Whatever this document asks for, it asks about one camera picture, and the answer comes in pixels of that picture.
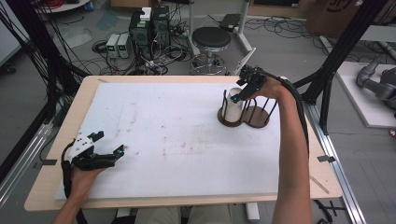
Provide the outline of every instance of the cardboard box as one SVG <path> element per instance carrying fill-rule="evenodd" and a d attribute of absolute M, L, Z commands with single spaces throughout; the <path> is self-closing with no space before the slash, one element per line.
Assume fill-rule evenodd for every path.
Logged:
<path fill-rule="evenodd" d="M 161 0 L 111 0 L 112 7 L 155 7 Z"/>
<path fill-rule="evenodd" d="M 306 29 L 312 35 L 340 37 L 360 6 L 356 1 L 320 0 L 314 3 L 306 20 Z"/>
<path fill-rule="evenodd" d="M 289 17 L 289 18 L 306 18 L 298 7 L 278 7 L 250 4 L 247 14 L 249 16 L 265 16 L 265 17 Z"/>
<path fill-rule="evenodd" d="M 315 3 L 316 0 L 300 0 L 298 3 L 298 8 L 304 13 L 309 13 Z"/>

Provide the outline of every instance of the white cylinder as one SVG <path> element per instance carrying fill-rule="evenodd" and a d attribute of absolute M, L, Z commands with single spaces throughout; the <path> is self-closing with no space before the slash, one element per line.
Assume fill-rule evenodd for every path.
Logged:
<path fill-rule="evenodd" d="M 227 120 L 228 122 L 237 122 L 241 117 L 243 102 L 239 101 L 238 103 L 234 103 L 231 100 L 231 97 L 238 94 L 240 91 L 241 91 L 240 88 L 235 87 L 230 89 L 230 91 L 228 92 L 227 110 L 225 110 L 226 105 L 224 105 L 221 112 L 224 119 Z"/>

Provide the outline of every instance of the stool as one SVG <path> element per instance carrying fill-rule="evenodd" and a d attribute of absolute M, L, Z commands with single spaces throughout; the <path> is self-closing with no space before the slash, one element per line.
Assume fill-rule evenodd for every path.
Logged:
<path fill-rule="evenodd" d="M 230 34 L 219 27 L 201 27 L 192 33 L 192 44 L 206 53 L 195 55 L 191 60 L 191 71 L 200 74 L 215 75 L 226 69 L 224 60 L 213 54 L 230 46 Z"/>

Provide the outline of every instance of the wooden base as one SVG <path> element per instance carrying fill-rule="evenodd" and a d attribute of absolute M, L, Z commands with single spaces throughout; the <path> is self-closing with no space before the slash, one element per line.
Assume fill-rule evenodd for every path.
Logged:
<path fill-rule="evenodd" d="M 250 106 L 245 111 L 243 111 L 242 117 L 237 122 L 229 122 L 225 120 L 225 118 L 222 116 L 222 107 L 221 107 L 218 112 L 218 119 L 221 124 L 227 127 L 232 127 L 232 128 L 237 127 L 241 125 L 243 122 L 245 122 L 248 126 L 252 128 L 263 128 L 270 121 L 268 118 L 268 113 L 259 106 L 256 106 L 255 110 L 254 107 L 255 106 Z"/>

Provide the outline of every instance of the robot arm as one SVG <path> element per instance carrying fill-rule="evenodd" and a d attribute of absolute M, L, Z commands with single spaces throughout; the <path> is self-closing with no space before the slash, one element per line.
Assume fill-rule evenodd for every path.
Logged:
<path fill-rule="evenodd" d="M 385 70 L 379 83 L 371 80 L 379 62 L 380 58 L 377 56 L 367 66 L 363 67 L 358 73 L 356 84 L 372 91 L 381 100 L 394 100 L 396 97 L 396 68 Z"/>

